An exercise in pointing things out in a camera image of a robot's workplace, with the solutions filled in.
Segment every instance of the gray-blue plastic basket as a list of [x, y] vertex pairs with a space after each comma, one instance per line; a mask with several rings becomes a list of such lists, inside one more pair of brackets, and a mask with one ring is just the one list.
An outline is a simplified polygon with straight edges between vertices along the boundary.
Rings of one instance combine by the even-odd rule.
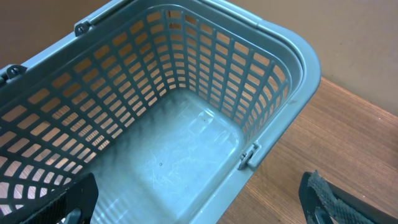
[[226, 1], [111, 1], [1, 71], [0, 216], [92, 172], [93, 223], [214, 223], [320, 77]]

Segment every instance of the wooden floor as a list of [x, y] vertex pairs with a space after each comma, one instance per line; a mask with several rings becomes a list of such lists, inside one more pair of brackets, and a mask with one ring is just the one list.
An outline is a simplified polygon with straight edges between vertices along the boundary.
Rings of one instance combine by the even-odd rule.
[[398, 117], [322, 79], [219, 223], [305, 223], [306, 171], [398, 217]]

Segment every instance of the blue basket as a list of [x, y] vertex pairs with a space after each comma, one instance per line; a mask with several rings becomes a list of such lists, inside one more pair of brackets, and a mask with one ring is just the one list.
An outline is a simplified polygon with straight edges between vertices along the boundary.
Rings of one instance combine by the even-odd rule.
[[226, 1], [111, 1], [1, 71], [0, 216], [92, 172], [93, 223], [214, 223], [320, 77]]

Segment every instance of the dark object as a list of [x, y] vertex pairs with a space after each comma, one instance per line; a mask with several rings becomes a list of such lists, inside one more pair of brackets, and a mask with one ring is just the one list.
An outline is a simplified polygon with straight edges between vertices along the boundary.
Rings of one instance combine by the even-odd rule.
[[67, 224], [87, 224], [97, 198], [94, 175], [88, 174], [0, 218], [0, 223], [55, 224], [66, 218]]
[[339, 189], [314, 173], [303, 175], [298, 191], [307, 223], [398, 223], [398, 220]]

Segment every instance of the wooden table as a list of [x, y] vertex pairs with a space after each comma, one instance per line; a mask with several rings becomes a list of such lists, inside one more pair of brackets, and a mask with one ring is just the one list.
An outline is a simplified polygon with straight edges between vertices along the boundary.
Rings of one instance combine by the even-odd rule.
[[306, 171], [398, 217], [398, 117], [322, 78], [219, 223], [305, 223]]

